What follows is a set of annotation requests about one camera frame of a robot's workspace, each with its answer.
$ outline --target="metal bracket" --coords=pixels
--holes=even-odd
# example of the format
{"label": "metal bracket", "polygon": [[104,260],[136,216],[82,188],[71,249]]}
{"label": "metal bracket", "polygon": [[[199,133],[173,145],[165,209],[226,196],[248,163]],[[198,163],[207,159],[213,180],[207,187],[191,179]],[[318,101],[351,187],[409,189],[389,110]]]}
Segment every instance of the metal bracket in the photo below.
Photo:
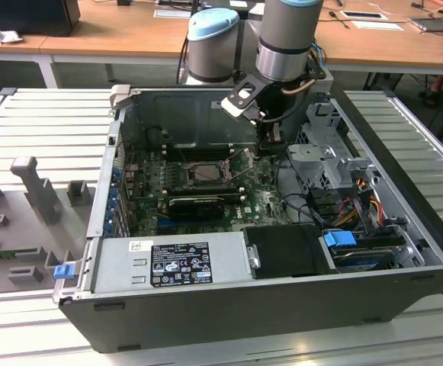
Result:
{"label": "metal bracket", "polygon": [[131,85],[115,85],[111,88],[109,95],[109,102],[111,109],[121,109],[126,103],[125,101],[130,97]]}
{"label": "metal bracket", "polygon": [[252,105],[253,101],[274,82],[264,78],[259,72],[248,74],[221,102],[221,107],[237,118]]}

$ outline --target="yellow wire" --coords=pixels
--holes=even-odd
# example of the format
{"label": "yellow wire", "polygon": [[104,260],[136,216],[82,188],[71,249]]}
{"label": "yellow wire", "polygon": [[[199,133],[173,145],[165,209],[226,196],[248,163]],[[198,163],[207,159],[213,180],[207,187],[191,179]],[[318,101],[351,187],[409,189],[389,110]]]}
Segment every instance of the yellow wire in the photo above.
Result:
{"label": "yellow wire", "polygon": [[351,220],[356,215],[357,215],[357,210],[353,210],[346,217],[343,217],[338,223],[336,223],[335,226],[340,226],[340,225],[346,223],[347,221]]}

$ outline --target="desk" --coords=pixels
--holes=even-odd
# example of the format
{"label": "desk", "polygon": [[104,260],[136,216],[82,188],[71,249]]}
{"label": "desk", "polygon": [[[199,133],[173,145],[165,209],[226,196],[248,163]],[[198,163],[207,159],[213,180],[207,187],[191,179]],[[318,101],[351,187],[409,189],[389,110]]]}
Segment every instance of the desk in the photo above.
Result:
{"label": "desk", "polygon": [[[385,14],[379,8],[359,0],[347,0],[345,10],[380,12],[390,21],[407,21],[409,17],[426,18],[428,13],[411,8],[411,1],[375,0],[369,2],[381,9],[402,15]],[[337,8],[334,2],[325,2],[329,8]],[[427,9],[439,8],[434,2],[426,1]],[[321,20],[331,17],[327,9],[321,12]],[[420,33],[410,23],[398,24],[400,30],[365,30],[357,29],[347,22],[343,24],[319,22],[316,31],[318,44],[328,54],[328,67],[331,70],[362,72],[395,72],[443,75],[443,34]]]}
{"label": "desk", "polygon": [[[373,0],[392,21],[407,16],[426,17],[411,8],[410,0]],[[155,5],[133,3],[118,7],[116,2],[79,0],[81,21],[71,37],[27,36],[26,42],[0,47],[0,59],[34,61],[40,66],[47,87],[59,87],[54,63],[104,63],[176,65],[187,32],[186,19],[154,18]],[[336,3],[324,6],[337,9]],[[425,1],[428,9],[439,5]],[[379,11],[365,1],[346,0],[345,10]],[[400,24],[404,31],[350,30],[330,20],[323,9],[316,39],[327,55],[331,70],[443,74],[443,35],[420,34],[412,24]]]}

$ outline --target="blue drive bracket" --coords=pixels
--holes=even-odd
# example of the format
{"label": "blue drive bracket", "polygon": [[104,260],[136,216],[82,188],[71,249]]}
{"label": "blue drive bracket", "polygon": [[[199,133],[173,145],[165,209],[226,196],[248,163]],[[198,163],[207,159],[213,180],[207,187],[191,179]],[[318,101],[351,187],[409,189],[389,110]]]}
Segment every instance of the blue drive bracket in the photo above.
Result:
{"label": "blue drive bracket", "polygon": [[57,265],[53,271],[56,280],[72,280],[74,278],[75,265]]}
{"label": "blue drive bracket", "polygon": [[330,231],[324,237],[326,246],[356,246],[357,241],[351,231]]}

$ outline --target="power supply label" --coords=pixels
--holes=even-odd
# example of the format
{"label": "power supply label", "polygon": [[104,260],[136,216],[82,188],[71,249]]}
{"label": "power supply label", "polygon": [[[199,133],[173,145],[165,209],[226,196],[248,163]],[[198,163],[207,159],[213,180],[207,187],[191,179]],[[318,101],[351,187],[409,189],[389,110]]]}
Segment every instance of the power supply label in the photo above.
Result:
{"label": "power supply label", "polygon": [[207,242],[152,246],[150,284],[153,287],[213,282]]}

